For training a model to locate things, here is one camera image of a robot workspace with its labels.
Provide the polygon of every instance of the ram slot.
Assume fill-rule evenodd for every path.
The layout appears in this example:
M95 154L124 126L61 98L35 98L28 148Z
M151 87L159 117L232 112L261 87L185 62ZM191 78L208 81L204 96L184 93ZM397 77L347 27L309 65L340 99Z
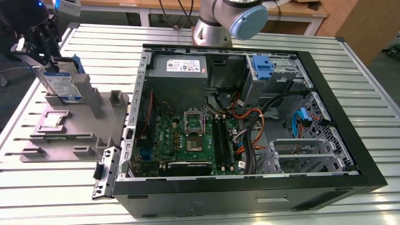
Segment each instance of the ram slot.
M212 139L213 139L213 151L215 151L215 161L217 168L223 167L223 155L220 149L220 129L219 129L219 119L212 120Z
M228 129L225 120L219 121L219 128L220 128L220 150L223 155L223 165L225 167L232 166L232 159L231 159L231 149L229 149L229 141L228 141Z

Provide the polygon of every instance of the green motherboard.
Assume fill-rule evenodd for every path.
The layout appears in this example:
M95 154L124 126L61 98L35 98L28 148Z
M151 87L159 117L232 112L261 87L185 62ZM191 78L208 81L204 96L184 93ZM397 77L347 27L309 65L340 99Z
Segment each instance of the green motherboard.
M236 169L236 164L229 168L217 167L216 153L213 147L213 118L204 118L204 133L203 135L184 133L184 116L163 115L156 121L155 143L152 149L140 148L141 161L141 175L148 177L159 176L159 162L171 161L207 161L212 163L211 175L235 175L240 171ZM225 126L228 139L232 136L232 130L237 129L235 119L225 119ZM187 120L188 127L199 127L199 120ZM233 160L233 149L229 144L229 157Z

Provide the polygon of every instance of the power supply label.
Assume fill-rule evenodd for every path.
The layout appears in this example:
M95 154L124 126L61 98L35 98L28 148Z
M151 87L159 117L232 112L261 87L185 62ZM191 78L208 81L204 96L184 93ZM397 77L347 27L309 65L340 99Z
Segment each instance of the power supply label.
M44 73L45 80L51 89L56 92L61 101L65 103L79 103L81 99L80 91L72 84L72 77L69 73Z
M168 60L167 72L200 72L200 60Z

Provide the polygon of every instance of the chip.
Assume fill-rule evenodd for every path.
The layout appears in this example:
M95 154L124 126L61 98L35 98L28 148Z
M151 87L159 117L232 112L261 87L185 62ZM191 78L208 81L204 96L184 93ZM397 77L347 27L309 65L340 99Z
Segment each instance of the chip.
M187 151L203 151L203 137L188 137L187 147Z

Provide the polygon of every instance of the metal workbench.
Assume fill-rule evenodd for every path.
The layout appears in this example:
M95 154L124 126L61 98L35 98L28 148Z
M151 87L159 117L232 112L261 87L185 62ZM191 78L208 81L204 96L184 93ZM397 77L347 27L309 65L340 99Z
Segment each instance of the metal workbench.
M191 30L81 24L63 56L80 56L100 91L133 90L141 44L191 44ZM92 201L95 162L21 163L20 151L45 106L37 79L0 135L0 224L400 224L400 110L345 43L329 37L260 34L233 46L309 51L388 186L319 211L135 219L116 200Z

